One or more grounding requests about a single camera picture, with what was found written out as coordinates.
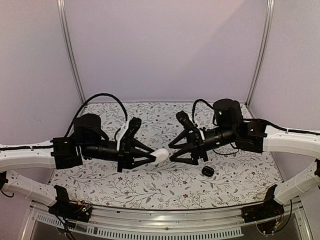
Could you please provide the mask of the white earbud charging case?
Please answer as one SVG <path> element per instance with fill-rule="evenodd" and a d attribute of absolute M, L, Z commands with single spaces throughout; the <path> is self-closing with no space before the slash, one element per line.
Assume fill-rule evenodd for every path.
<path fill-rule="evenodd" d="M 153 162 L 153 164 L 156 165 L 166 161 L 169 158 L 170 153 L 167 149 L 160 148 L 152 152 L 151 155 L 155 157 L 155 161 Z"/>

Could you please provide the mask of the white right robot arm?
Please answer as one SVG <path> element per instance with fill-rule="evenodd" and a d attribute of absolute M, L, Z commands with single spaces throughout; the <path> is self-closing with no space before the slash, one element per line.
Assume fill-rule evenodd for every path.
<path fill-rule="evenodd" d="M 176 152 L 170 161 L 198 165 L 198 160 L 208 161 L 207 152 L 234 144 L 237 150 L 263 153 L 281 152 L 314 158 L 306 169 L 291 179 L 267 190 L 258 213 L 269 218 L 291 199 L 320 184 L 320 134 L 308 130 L 277 126 L 265 119 L 244 118 L 240 103 L 224 98 L 211 105 L 215 127 L 200 128 L 193 115 L 183 110 L 176 114 L 183 131 L 169 143 Z"/>

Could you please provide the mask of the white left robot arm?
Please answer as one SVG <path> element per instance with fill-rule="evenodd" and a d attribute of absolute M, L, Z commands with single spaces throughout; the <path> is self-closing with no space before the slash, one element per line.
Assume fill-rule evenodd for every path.
<path fill-rule="evenodd" d="M 134 169 L 167 158 L 168 152 L 153 150 L 135 139 L 141 119 L 133 117 L 120 129 L 118 141 L 112 141 L 102 130 L 101 118 L 92 113 L 73 121 L 71 136 L 53 138 L 32 145 L 0 147 L 0 188 L 24 194 L 27 198 L 56 209 L 63 217 L 70 217 L 84 209 L 79 203 L 71 203 L 64 187 L 42 185 L 15 172 L 17 169 L 47 168 L 70 169 L 81 166 L 83 159 L 117 162 L 117 171 Z"/>

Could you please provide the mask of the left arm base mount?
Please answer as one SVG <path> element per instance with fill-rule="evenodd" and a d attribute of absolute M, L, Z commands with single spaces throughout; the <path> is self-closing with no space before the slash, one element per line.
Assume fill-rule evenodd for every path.
<path fill-rule="evenodd" d="M 67 190 L 55 185 L 56 202 L 48 207 L 48 212 L 61 218 L 88 223 L 92 214 L 92 204 L 84 200 L 71 202 Z"/>

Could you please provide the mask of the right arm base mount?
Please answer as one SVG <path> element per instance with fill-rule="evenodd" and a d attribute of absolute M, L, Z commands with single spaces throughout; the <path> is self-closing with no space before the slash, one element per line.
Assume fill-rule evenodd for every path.
<path fill-rule="evenodd" d="M 285 213 L 283 205 L 274 200 L 276 187 L 277 185 L 275 184 L 268 188 L 262 203 L 241 208 L 241 216 L 245 223 L 262 221 L 273 217 L 280 218 L 280 220 L 274 218 L 271 221 L 262 222 L 257 225 L 257 229 L 265 235 L 276 232 Z"/>

